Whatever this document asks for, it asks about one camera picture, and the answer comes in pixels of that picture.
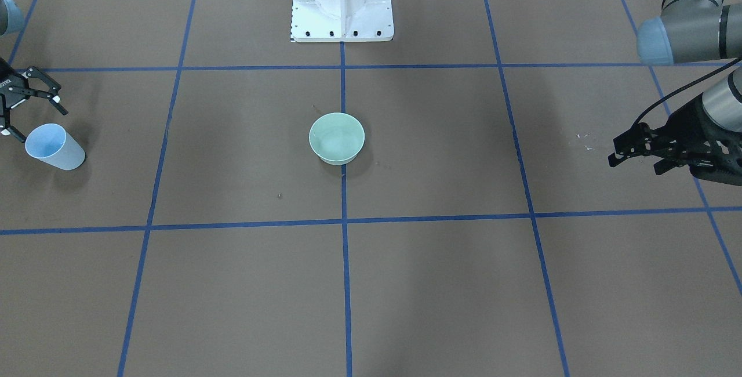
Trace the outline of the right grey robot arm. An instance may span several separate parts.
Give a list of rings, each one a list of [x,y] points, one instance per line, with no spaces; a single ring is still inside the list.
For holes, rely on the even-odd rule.
[[[1,33],[6,36],[17,33],[24,28],[24,18],[20,7],[14,0],[1,2]],[[59,91],[61,84],[48,76],[45,71],[35,66],[29,66],[24,71],[18,71],[5,59],[1,59],[1,101],[2,120],[1,131],[3,136],[15,137],[21,143],[27,137],[22,134],[11,121],[12,111],[24,104],[32,97],[47,100],[61,115],[67,115],[68,110],[61,105]]]

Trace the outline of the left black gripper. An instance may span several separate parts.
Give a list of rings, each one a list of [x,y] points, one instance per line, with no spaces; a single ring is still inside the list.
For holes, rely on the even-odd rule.
[[[655,170],[708,165],[694,152],[698,144],[707,141],[740,142],[740,133],[721,128],[707,114],[701,99],[693,99],[673,112],[660,128],[651,130],[646,123],[637,123],[615,137],[609,166],[615,168],[628,158],[649,157],[652,151],[661,158],[654,164]]]

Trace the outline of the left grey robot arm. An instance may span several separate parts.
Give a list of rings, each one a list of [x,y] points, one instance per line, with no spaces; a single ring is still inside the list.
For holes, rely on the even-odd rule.
[[[698,179],[740,184],[740,4],[725,0],[663,0],[660,14],[644,21],[636,41],[648,66],[727,60],[725,76],[650,128],[640,114],[614,138],[610,166],[657,157],[657,175],[688,166]]]

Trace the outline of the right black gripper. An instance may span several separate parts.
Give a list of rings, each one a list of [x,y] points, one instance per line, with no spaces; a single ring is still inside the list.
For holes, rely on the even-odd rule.
[[[31,80],[38,80],[46,86],[46,89],[32,87]],[[17,92],[18,89],[24,89],[24,92]],[[26,142],[26,136],[11,123],[10,109],[31,97],[45,99],[61,115],[68,115],[68,110],[61,104],[60,90],[61,84],[40,68],[29,66],[26,70],[17,71],[1,57],[2,136],[13,137],[21,143]]]

